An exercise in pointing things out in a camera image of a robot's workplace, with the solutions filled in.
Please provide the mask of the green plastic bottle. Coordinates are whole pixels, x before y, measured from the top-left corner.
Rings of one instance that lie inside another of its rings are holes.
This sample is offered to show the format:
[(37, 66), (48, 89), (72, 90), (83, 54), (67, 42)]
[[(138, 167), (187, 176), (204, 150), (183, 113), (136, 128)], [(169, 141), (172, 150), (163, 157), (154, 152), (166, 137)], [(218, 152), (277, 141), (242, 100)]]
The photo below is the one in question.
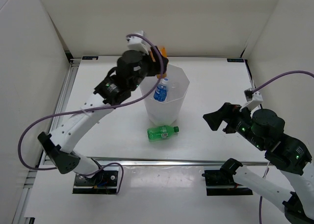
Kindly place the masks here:
[(172, 137), (179, 131), (178, 126), (164, 125), (147, 129), (147, 135), (149, 141), (159, 141)]

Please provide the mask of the orange plastic bottle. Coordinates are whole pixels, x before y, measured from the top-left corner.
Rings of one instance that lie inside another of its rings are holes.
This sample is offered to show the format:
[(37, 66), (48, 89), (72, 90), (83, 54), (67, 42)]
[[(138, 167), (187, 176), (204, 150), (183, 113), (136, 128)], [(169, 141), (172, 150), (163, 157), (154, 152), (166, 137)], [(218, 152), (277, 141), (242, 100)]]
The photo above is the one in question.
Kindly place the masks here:
[(157, 74), (157, 57), (161, 57), (164, 56), (167, 58), (167, 53), (165, 50), (165, 47), (158, 47), (158, 46), (154, 46), (154, 47), (150, 47), (150, 57), (152, 59), (152, 67), (151, 67), (151, 75), (152, 76), (156, 76), (158, 79), (162, 79), (162, 78), (166, 78), (167, 77), (167, 73), (165, 75), (159, 75)]

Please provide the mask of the white octagonal plastic bin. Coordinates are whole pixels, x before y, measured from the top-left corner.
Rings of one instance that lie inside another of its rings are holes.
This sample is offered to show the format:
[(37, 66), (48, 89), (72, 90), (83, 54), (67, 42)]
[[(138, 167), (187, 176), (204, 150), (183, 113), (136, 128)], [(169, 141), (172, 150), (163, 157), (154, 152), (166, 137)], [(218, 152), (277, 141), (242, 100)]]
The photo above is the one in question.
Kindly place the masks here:
[[(166, 73), (166, 78), (169, 79), (166, 100), (164, 102), (155, 100), (154, 92), (144, 99), (148, 117), (157, 126), (171, 125), (178, 118), (190, 84), (185, 72), (180, 67), (168, 65)], [(180, 83), (178, 89), (170, 89), (173, 81)]]

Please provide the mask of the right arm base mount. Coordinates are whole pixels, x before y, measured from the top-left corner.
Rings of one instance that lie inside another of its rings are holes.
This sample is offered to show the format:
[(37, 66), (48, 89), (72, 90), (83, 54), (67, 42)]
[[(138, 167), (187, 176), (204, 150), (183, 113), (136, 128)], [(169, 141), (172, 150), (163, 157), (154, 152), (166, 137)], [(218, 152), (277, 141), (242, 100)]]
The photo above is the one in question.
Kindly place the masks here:
[(253, 194), (252, 190), (235, 183), (220, 170), (204, 170), (202, 177), (205, 179), (207, 196), (250, 196)]

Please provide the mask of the blue label Pocari bottle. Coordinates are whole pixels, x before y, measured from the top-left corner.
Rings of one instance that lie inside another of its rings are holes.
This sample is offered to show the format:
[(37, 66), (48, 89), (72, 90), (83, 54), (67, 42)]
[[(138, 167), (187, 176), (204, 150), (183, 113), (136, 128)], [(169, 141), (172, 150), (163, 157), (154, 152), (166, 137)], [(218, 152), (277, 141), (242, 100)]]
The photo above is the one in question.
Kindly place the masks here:
[(164, 102), (167, 97), (168, 92), (168, 78), (163, 78), (160, 83), (157, 85), (156, 90), (154, 92), (154, 99), (159, 102)]

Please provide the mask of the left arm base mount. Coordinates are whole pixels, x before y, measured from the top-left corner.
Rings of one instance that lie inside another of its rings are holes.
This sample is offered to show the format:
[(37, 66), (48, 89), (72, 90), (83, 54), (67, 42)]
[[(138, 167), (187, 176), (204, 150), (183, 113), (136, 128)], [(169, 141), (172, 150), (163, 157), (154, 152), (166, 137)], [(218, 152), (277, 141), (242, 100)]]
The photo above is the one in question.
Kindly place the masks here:
[(119, 168), (112, 167), (103, 170), (100, 175), (92, 178), (76, 175), (74, 179), (73, 194), (86, 195), (116, 195), (118, 191)]

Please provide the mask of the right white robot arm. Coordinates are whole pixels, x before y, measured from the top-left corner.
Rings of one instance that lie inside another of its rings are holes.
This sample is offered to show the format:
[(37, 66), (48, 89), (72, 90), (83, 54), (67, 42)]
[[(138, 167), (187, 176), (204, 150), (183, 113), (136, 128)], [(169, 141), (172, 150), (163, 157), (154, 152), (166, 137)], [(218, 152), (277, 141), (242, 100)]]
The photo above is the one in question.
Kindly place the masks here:
[(220, 167), (223, 183), (243, 185), (271, 202), (291, 224), (314, 222), (314, 162), (307, 146), (284, 133), (285, 121), (269, 109), (252, 113), (240, 105), (224, 103), (215, 112), (204, 114), (211, 130), (217, 131), (222, 122), (223, 132), (240, 134), (250, 144), (264, 151), (265, 159), (289, 181), (293, 191), (251, 172), (241, 162), (230, 158)]

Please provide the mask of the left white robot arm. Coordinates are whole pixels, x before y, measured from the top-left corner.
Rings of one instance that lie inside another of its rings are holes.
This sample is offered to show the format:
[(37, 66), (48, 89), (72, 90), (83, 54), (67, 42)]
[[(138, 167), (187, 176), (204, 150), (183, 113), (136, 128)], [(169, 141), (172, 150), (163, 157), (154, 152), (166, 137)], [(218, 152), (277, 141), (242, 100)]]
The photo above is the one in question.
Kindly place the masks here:
[(127, 100), (144, 78), (164, 74), (167, 64), (165, 51), (151, 50), (149, 54), (136, 50), (124, 52), (80, 111), (49, 134), (39, 134), (39, 142), (61, 174), (75, 172), (85, 176), (92, 185), (101, 183), (100, 165), (76, 152), (75, 146), (104, 116)]

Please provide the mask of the aluminium front rail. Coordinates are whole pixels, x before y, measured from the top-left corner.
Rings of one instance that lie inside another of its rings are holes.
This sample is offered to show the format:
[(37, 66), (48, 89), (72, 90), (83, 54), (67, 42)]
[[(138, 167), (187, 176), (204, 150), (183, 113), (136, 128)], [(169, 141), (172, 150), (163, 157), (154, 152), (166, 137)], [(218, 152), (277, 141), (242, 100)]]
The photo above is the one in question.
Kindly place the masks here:
[(106, 164), (117, 162), (123, 166), (222, 166), (225, 161), (178, 160), (178, 159), (143, 159), (119, 157), (93, 157), (97, 162)]

